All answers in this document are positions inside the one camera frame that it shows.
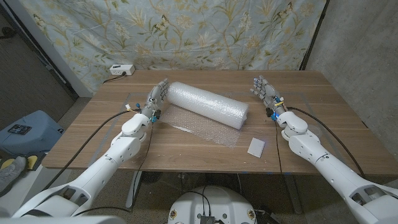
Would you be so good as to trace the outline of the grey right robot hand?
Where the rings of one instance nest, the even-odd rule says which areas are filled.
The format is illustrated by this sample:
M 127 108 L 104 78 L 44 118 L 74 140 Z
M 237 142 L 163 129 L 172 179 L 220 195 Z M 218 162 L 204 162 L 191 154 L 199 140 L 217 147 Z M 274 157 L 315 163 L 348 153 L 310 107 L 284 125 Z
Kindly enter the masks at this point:
M 253 88 L 250 91 L 262 100 L 267 117 L 276 120 L 287 111 L 282 95 L 262 75 L 254 78 Z

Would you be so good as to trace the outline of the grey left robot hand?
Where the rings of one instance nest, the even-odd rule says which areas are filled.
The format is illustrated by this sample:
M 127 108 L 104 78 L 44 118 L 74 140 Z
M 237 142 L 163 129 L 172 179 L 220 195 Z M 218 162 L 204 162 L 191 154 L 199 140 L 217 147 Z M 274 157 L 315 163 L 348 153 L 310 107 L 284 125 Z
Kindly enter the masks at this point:
M 148 118 L 153 117 L 154 113 L 161 109 L 162 103 L 166 99 L 168 88 L 169 81 L 167 78 L 153 87 L 147 96 L 147 101 L 145 102 L 143 109 L 141 109 L 141 113 L 146 115 Z

